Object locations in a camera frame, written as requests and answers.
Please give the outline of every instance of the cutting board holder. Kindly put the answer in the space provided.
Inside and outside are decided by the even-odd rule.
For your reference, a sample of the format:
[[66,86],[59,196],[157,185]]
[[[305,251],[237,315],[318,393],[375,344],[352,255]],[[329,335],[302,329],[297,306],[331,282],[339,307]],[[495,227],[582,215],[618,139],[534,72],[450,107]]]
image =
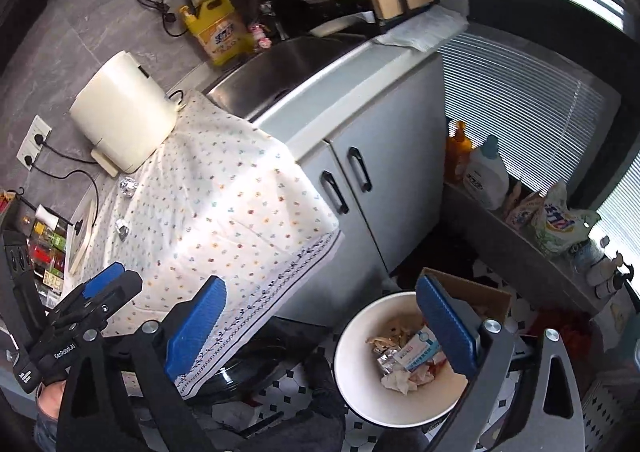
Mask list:
[[407,21],[409,18],[413,18],[416,15],[419,15],[420,13],[424,13],[425,11],[429,10],[433,5],[440,3],[440,0],[433,0],[432,2],[424,6],[420,6],[414,9],[409,9],[408,0],[399,0],[399,1],[400,1],[400,7],[402,8],[401,15],[398,15],[397,17],[387,19],[387,20],[378,19],[378,25],[382,32],[386,32],[389,29],[396,27],[398,24],[401,24],[402,22]]

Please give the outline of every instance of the electrical outlet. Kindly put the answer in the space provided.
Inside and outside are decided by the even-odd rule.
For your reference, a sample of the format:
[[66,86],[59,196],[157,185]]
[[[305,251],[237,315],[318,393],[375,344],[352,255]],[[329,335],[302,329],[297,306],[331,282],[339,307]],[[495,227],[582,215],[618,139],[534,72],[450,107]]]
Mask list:
[[18,155],[16,156],[18,161],[22,163],[27,170],[31,170],[31,166],[24,162],[24,158],[31,156],[31,159],[35,162],[40,150],[42,150],[42,147],[37,145],[35,141],[36,134],[42,135],[43,139],[46,140],[50,132],[51,127],[47,125],[40,116],[36,115],[31,122],[29,132],[27,132],[27,135],[22,140]]

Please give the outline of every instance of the white trash bin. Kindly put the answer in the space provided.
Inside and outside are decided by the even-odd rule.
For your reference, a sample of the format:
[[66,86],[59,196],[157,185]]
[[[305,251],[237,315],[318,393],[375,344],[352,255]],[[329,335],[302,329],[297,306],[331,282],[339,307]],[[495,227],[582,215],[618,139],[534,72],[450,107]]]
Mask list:
[[335,381],[345,402],[362,419],[390,428],[421,426],[444,416],[465,390],[466,378],[447,362],[430,384],[407,396],[382,386],[370,337],[398,315],[420,315],[415,292],[383,297],[358,313],[346,327],[335,350]]

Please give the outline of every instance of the window sill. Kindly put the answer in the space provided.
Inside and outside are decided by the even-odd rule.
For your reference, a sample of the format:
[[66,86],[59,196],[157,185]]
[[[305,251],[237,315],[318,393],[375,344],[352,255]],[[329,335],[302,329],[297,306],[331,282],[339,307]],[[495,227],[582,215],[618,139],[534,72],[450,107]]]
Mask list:
[[479,258],[536,309],[585,311],[596,315],[608,299],[598,299],[565,256],[547,258],[530,228],[515,231],[485,210],[461,185],[445,183],[440,212],[444,223],[460,233]]

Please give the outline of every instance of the black handle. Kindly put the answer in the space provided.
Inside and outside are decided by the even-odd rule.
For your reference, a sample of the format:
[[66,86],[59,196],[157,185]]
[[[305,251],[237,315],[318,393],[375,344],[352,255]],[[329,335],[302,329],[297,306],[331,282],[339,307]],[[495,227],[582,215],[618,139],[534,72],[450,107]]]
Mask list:
[[351,147],[349,149],[349,151],[347,152],[347,157],[355,159],[358,162],[358,164],[360,165],[360,168],[362,169],[362,173],[364,174],[364,183],[361,184],[360,188],[365,193],[366,192],[370,192],[371,189],[373,188],[373,184],[371,183],[371,178],[369,177],[369,172],[367,172],[367,167],[364,164],[364,159],[362,157],[362,154],[360,153],[360,151],[357,148]]
[[347,203],[344,200],[344,197],[342,195],[342,192],[340,191],[340,188],[338,188],[338,183],[335,182],[334,175],[332,175],[331,172],[328,172],[327,170],[325,170],[320,175],[320,178],[324,179],[329,184],[329,186],[331,186],[331,188],[334,189],[335,194],[338,196],[338,200],[340,201],[340,206],[338,207],[338,213],[349,213],[349,207],[347,206]]

